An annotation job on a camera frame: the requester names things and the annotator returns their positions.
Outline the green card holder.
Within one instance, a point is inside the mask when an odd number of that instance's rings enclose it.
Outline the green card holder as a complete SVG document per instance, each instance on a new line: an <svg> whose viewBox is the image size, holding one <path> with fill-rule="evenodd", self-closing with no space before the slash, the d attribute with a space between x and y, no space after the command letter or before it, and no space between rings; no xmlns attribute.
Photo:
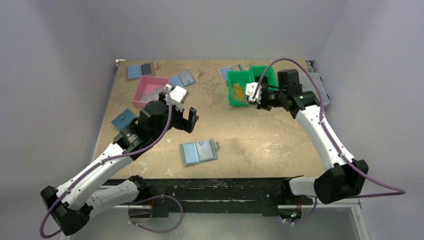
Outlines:
<svg viewBox="0 0 424 240"><path fill-rule="evenodd" d="M217 160L220 145L212 138L180 144L182 164L191 166Z"/></svg>

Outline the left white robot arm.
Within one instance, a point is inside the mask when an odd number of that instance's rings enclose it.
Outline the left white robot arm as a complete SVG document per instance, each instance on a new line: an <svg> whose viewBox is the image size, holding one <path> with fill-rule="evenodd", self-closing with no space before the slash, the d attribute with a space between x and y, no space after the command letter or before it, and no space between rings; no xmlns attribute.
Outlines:
<svg viewBox="0 0 424 240"><path fill-rule="evenodd" d="M140 155L154 147L171 128L191 133L198 121L197 111L190 108L183 117L188 94L165 90L158 100L150 101L122 128L106 150L76 176L58 187L47 186L40 195L58 232L66 236L81 230L90 219L124 203L153 204L164 199L163 193L154 195L148 183L139 175L121 184L99 191L116 172L133 163Z"/></svg>

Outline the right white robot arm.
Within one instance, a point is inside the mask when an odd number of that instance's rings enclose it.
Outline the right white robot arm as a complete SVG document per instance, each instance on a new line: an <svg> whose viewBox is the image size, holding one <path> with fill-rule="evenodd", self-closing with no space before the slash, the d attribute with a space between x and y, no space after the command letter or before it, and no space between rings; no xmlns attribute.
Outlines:
<svg viewBox="0 0 424 240"><path fill-rule="evenodd" d="M300 196L316 197L323 204L358 196L365 183L369 167L365 160L357 160L341 141L333 136L333 130L313 91L303 91L299 72L295 69L280 70L278 85L255 82L246 89L256 94L257 109L284 108L305 130L321 160L324 173L319 177L296 176L282 184L280 196L288 204Z"/></svg>

